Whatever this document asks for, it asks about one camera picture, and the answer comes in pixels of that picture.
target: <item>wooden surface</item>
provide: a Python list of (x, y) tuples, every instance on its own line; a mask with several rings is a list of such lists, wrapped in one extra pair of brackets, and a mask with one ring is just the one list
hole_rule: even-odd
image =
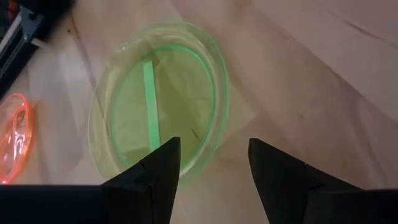
[[(340, 58), (347, 42), (357, 47), (365, 43), (312, 39), (310, 34), (321, 27), (322, 35), (345, 36), (345, 29), (354, 28), (334, 29), (331, 20), (298, 31), (292, 21), (301, 22), (302, 15), (311, 16), (317, 7), (295, 14), (285, 10), (285, 1), (265, 2), (77, 0), (54, 30), (49, 47), (37, 51), (10, 90), (31, 99), (37, 118), (35, 148), (16, 183), (102, 183), (87, 143), (93, 87), (111, 54), (131, 34), (152, 22), (182, 18), (216, 39), (229, 70), (231, 107), (211, 162), (191, 186), (178, 191), (172, 223), (267, 223), (249, 170), (249, 138), (261, 138), (365, 189), (398, 187), (398, 114), (385, 103), (391, 96), (360, 93), (345, 76), (378, 63), (373, 61), (378, 57), (388, 63), (378, 64), (387, 66), (384, 74), (396, 73), (396, 49), (373, 44), (362, 49), (365, 58)], [(306, 1), (294, 3), (299, 9), (307, 6), (299, 2)], [(339, 67), (331, 58), (353, 63)], [(374, 81), (371, 75), (377, 71), (366, 72), (370, 75), (363, 81)], [(381, 88), (368, 87), (366, 93)]]

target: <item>orange glowing dish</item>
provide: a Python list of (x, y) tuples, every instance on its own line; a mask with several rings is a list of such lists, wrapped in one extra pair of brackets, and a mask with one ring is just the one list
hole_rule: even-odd
[(22, 94), (13, 94), (0, 105), (0, 184), (8, 184), (25, 165), (32, 135), (29, 103)]

